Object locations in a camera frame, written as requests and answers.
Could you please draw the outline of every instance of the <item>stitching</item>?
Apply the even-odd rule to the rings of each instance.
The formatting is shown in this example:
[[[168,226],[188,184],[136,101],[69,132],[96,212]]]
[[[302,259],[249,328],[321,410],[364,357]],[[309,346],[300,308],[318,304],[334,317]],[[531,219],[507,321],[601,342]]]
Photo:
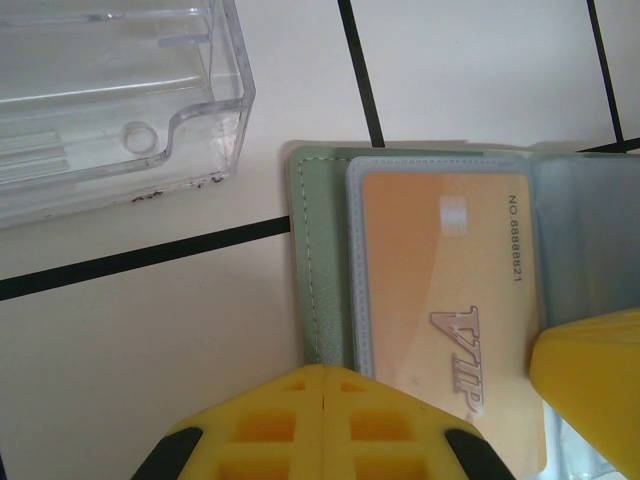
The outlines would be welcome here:
[[[329,157],[311,157],[303,158],[298,162],[298,173],[300,175],[300,187],[302,188],[302,210],[304,212],[304,236],[307,244],[307,265],[309,267],[309,293],[311,294],[311,318],[313,320],[313,337],[314,337],[314,350],[316,354],[316,362],[320,362],[320,354],[318,352],[318,317],[316,316],[316,302],[313,292],[313,268],[311,267],[311,244],[309,243],[309,222],[307,217],[307,195],[304,189],[304,178],[302,174],[302,164],[308,160],[320,160],[323,162],[342,161],[348,162],[347,158],[329,158]]]

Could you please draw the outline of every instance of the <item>orange vip card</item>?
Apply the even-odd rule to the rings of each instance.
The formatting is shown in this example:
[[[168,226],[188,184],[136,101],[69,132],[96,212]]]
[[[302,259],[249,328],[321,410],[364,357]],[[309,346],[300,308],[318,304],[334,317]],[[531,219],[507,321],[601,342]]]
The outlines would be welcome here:
[[[375,378],[473,423],[517,478],[546,464],[528,180],[373,172],[362,184]]]

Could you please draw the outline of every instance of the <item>white tile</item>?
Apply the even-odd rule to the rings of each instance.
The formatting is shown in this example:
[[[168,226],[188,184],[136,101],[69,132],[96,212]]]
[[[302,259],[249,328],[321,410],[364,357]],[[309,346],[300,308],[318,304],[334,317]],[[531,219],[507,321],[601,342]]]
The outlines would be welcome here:
[[[584,0],[352,0],[388,142],[614,141]]]
[[[335,1],[236,0],[256,83],[239,173],[163,195],[0,230],[0,278],[285,215],[295,141],[368,141]]]
[[[596,0],[611,82],[624,138],[640,137],[640,3]]]
[[[10,479],[130,478],[172,424],[301,362],[289,236],[0,303]]]

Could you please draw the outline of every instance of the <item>clear plastic box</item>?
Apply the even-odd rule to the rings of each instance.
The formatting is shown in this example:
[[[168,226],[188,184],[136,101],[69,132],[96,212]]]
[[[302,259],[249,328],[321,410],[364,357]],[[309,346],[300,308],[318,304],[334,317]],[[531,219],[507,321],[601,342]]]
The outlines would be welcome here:
[[[0,225],[219,181],[255,96],[233,0],[4,0]]]

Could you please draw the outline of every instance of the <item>yellow plastic object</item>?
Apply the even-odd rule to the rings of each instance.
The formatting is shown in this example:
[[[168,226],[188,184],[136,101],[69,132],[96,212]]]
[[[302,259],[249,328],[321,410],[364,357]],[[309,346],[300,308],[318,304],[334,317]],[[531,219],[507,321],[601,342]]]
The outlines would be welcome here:
[[[179,480],[467,480],[445,440],[451,429],[482,438],[390,387],[313,365],[195,415],[165,439],[201,430]],[[141,470],[134,479],[157,478]]]
[[[640,478],[640,310],[545,331],[530,374],[580,435],[627,478]]]

